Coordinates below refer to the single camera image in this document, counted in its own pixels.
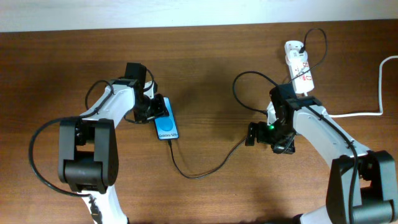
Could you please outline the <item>blue Samsung Galaxy smartphone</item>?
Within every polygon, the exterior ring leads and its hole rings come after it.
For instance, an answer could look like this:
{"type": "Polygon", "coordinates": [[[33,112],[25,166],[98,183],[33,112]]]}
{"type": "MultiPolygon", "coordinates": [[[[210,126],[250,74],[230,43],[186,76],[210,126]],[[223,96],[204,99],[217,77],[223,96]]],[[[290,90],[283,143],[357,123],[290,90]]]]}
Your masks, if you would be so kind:
{"type": "Polygon", "coordinates": [[[159,140],[178,139],[179,133],[169,98],[165,97],[165,106],[169,114],[155,119],[155,128],[159,140]]]}

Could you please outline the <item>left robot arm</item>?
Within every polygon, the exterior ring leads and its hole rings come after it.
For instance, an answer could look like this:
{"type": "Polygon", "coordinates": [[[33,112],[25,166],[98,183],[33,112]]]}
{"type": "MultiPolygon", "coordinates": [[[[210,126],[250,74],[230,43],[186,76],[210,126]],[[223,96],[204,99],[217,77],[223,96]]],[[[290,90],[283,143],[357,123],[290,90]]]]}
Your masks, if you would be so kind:
{"type": "Polygon", "coordinates": [[[116,128],[128,113],[133,113],[135,123],[168,115],[155,81],[111,80],[84,113],[60,122],[58,177],[83,199],[94,223],[129,221],[115,187],[119,172],[116,128]]]}

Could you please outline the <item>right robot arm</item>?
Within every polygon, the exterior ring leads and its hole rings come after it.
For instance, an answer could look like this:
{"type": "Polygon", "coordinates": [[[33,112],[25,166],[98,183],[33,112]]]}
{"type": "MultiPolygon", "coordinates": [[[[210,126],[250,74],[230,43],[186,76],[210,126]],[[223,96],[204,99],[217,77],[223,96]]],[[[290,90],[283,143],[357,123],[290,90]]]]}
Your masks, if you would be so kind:
{"type": "Polygon", "coordinates": [[[392,223],[397,220],[394,158],[357,142],[330,118],[313,96],[298,97],[291,84],[270,91],[273,113],[250,123],[245,145],[268,144],[276,154],[295,152],[303,136],[330,167],[325,205],[294,217],[294,223],[392,223]]]}

